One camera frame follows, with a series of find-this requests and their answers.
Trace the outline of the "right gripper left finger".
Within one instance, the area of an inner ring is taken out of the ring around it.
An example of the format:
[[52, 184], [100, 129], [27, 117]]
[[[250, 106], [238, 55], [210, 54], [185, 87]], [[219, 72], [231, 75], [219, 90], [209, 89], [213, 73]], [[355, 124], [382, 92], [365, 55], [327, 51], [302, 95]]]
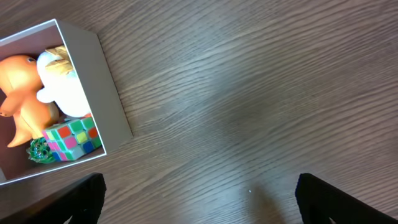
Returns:
[[106, 194], [103, 174], [92, 173], [1, 219], [1, 223], [97, 223]]

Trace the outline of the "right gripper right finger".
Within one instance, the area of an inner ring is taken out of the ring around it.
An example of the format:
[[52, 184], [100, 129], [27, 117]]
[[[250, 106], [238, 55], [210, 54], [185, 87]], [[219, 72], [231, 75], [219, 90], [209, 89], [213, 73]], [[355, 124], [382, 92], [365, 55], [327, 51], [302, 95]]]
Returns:
[[395, 218], [309, 173], [299, 175], [295, 198], [304, 224], [397, 224]]

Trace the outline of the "pastel rubik's cube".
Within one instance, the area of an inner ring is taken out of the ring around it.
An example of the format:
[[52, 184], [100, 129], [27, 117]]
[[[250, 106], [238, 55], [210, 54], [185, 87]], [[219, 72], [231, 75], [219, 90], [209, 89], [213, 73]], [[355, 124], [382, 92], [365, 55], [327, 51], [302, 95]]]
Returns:
[[56, 161], [75, 161], [102, 146], [92, 117], [55, 124], [42, 134]]

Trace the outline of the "green round disc toy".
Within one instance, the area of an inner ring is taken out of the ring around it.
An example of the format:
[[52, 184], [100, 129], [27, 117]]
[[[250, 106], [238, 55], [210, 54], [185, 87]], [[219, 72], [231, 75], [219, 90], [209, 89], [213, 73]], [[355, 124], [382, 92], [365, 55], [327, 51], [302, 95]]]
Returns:
[[55, 158], [47, 144], [45, 138], [33, 139], [27, 149], [29, 159], [39, 164], [50, 164], [55, 162]]

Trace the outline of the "orange dinosaur toy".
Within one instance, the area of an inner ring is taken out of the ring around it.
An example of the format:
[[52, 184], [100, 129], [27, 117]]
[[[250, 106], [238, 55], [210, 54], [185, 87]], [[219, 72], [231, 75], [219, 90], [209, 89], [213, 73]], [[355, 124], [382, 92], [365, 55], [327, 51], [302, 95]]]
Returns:
[[42, 138], [42, 131], [58, 121], [60, 115], [55, 103], [37, 99], [43, 87], [36, 59], [13, 55], [1, 61], [1, 90], [6, 95], [1, 103], [1, 116], [12, 117], [16, 127], [8, 147]]

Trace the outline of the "white plush duck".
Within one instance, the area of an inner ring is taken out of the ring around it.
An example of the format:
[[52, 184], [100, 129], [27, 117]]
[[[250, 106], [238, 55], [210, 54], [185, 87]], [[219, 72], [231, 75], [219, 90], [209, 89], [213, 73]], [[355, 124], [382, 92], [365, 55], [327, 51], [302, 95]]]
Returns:
[[37, 92], [39, 101], [54, 102], [69, 117], [91, 116], [85, 92], [64, 45], [44, 50], [37, 59], [37, 72], [44, 86]]

